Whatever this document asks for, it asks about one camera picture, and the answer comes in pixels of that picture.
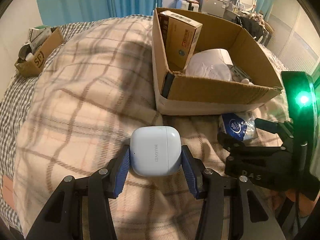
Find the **right hand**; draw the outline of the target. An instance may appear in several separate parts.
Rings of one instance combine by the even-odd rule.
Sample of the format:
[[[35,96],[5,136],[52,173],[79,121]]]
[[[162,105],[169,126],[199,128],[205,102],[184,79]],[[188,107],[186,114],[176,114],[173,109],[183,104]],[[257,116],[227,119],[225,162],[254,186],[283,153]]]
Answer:
[[[295,189],[290,189],[285,192],[277,192],[277,191],[270,191],[271,194],[271,202],[272,202],[272,209],[275,211],[280,205],[284,202],[284,197],[288,198],[292,202],[296,201],[296,190]],[[319,194],[316,197],[315,200],[310,200],[308,197],[306,197],[304,194],[300,193],[299,194],[299,214],[302,217],[309,216],[316,203],[317,200],[319,199]]]

